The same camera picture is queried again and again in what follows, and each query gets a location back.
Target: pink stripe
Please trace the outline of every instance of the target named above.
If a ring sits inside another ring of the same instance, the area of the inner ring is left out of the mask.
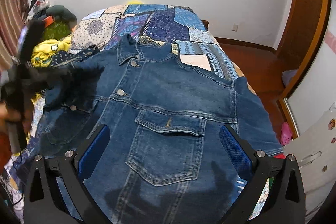
[[[324,42],[336,54],[336,37],[329,30],[327,30],[327,32],[325,33]]]

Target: electrical outlet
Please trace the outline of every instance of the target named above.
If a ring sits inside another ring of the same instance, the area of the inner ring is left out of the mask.
[[[235,23],[233,24],[232,31],[238,31],[238,25],[236,25]]]

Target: hand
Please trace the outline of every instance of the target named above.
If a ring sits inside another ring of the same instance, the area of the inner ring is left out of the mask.
[[[30,104],[26,106],[25,117],[22,121],[23,129],[25,132],[30,131],[31,122],[33,120],[34,105],[30,101]],[[0,103],[0,174],[3,172],[4,165],[9,161],[11,153],[11,145],[9,143],[6,121],[17,122],[21,119],[19,112],[7,108],[4,103]]]

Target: pink shoe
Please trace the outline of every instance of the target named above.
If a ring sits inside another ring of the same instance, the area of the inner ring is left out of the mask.
[[[290,142],[292,139],[293,132],[289,128],[288,122],[284,122],[281,127],[281,137],[280,137],[280,143],[282,145],[286,145]]]

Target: denim jacket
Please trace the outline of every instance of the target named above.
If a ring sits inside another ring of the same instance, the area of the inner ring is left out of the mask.
[[[143,45],[125,35],[112,49],[71,65],[104,70],[44,112],[37,129],[40,151],[64,153],[99,124],[108,125],[110,142],[84,184],[114,224],[216,223],[240,192],[219,141],[224,124],[254,149],[282,152],[246,78],[225,80],[183,64],[169,43]],[[47,93],[46,106],[53,93]]]

